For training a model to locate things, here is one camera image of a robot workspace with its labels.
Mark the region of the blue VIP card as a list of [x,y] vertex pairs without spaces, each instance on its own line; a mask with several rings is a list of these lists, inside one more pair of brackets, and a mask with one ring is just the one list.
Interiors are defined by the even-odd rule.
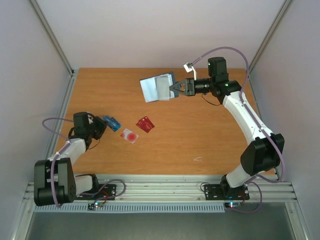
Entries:
[[121,124],[114,117],[106,115],[103,116],[102,119],[107,122],[107,125],[112,129],[119,129],[121,127]]

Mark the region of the blue card holder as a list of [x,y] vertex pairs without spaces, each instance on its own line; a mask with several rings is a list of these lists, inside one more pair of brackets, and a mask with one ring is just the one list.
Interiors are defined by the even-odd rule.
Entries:
[[172,71],[141,79],[139,83],[146,103],[169,101],[179,96],[170,90],[170,86],[176,83]]

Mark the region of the white card red circle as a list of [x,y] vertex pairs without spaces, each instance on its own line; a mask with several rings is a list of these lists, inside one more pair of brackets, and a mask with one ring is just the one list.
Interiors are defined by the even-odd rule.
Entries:
[[124,129],[123,132],[120,134],[120,136],[122,138],[124,138],[125,140],[127,140],[128,142],[130,143],[134,143],[137,139],[138,139],[138,135],[134,132],[132,132],[131,130],[129,129]]

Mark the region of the red VIP card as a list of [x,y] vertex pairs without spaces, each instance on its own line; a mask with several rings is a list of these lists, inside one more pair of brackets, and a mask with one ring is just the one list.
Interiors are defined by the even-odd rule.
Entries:
[[152,122],[145,118],[140,119],[136,126],[146,133],[149,133],[155,127]]

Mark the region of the small blue card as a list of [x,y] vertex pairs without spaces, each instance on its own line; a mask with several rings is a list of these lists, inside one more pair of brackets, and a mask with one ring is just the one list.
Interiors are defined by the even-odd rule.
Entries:
[[122,127],[122,125],[115,119],[109,120],[108,126],[112,129],[113,132],[116,132]]

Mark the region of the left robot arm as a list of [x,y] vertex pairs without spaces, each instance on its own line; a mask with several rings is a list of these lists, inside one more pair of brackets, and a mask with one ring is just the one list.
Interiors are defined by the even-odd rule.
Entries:
[[55,154],[34,165],[33,199],[36,206],[72,203],[76,197],[84,194],[96,199],[101,187],[95,174],[74,175],[73,164],[90,149],[92,140],[99,141],[107,123],[89,112],[77,112],[73,115],[73,127],[67,136],[57,133],[65,139],[65,144]]

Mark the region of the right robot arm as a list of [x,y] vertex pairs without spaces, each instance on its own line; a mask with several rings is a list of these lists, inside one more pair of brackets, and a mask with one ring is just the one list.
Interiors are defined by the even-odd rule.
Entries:
[[219,192],[224,200],[233,199],[245,190],[245,185],[261,173],[284,167],[285,139],[270,130],[249,104],[241,85],[230,80],[224,57],[211,57],[207,61],[208,78],[186,78],[170,86],[170,90],[184,96],[211,93],[233,116],[242,130],[247,148],[240,164],[221,178]]

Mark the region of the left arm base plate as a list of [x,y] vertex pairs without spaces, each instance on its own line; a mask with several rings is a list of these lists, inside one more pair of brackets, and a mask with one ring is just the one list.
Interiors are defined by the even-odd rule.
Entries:
[[102,190],[99,191],[98,194],[95,195],[94,199],[98,199],[98,198],[105,199],[108,195],[108,200],[113,201],[115,199],[116,193],[117,193],[117,185],[107,184],[102,188]]

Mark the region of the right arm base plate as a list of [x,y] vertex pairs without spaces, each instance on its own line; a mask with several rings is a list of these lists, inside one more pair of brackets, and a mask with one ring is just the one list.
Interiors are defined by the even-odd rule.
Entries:
[[248,188],[244,186],[230,188],[221,184],[205,184],[204,195],[207,201],[240,201],[250,199]]

